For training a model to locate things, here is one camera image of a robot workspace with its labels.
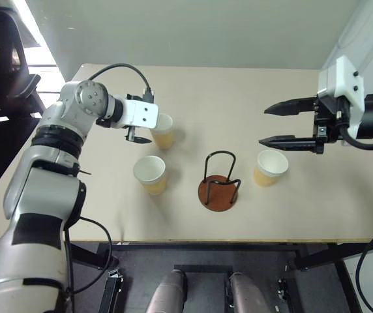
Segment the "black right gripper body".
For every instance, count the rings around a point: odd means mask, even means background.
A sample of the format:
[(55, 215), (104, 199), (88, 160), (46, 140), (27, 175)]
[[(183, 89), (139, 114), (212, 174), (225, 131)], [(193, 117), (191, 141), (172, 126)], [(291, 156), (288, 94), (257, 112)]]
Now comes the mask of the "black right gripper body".
[(323, 154), (326, 143), (336, 143), (343, 140), (340, 134), (341, 127), (349, 127), (350, 123), (350, 103), (346, 97), (334, 99), (336, 112), (332, 113), (327, 106), (317, 101), (318, 109), (314, 114), (313, 139), (315, 148), (313, 152)]

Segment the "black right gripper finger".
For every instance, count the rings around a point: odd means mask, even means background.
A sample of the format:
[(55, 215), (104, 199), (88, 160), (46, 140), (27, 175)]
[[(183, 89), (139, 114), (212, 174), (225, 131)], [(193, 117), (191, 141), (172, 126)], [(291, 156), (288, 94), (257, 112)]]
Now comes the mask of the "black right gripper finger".
[(316, 152), (314, 138), (297, 138), (294, 135), (272, 136), (261, 139), (260, 144), (283, 151), (310, 151)]
[(278, 102), (264, 110), (271, 115), (298, 115), (302, 112), (312, 112), (316, 105), (316, 97), (296, 98)]

